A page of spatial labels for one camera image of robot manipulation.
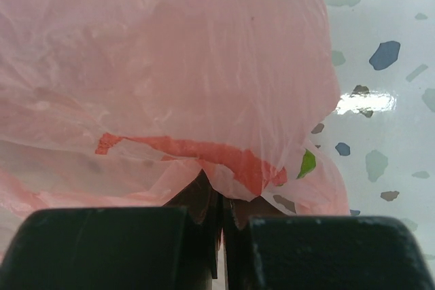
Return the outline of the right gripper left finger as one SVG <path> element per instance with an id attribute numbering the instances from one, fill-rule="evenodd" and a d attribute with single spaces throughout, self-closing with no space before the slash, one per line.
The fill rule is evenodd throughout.
<path id="1" fill-rule="evenodd" d="M 187 210 L 187 251 L 204 259 L 211 278 L 217 278 L 221 245 L 221 195 L 212 188 L 205 171 L 201 170 L 191 183 L 164 205 Z"/>

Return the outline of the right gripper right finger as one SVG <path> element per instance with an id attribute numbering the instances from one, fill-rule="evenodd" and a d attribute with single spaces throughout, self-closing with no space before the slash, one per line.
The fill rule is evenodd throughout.
<path id="1" fill-rule="evenodd" d="M 223 199 L 224 268 L 227 289 L 255 289 L 254 254 L 249 219 L 284 217 L 285 214 L 258 197 L 244 200 Z"/>

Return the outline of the pink plastic bag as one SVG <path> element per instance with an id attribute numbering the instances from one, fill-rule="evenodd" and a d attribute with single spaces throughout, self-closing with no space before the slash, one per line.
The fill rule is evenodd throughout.
<path id="1" fill-rule="evenodd" d="M 348 215 L 312 130 L 340 99 L 324 0 L 1 0 L 1 249 L 41 209 L 228 198 Z"/>

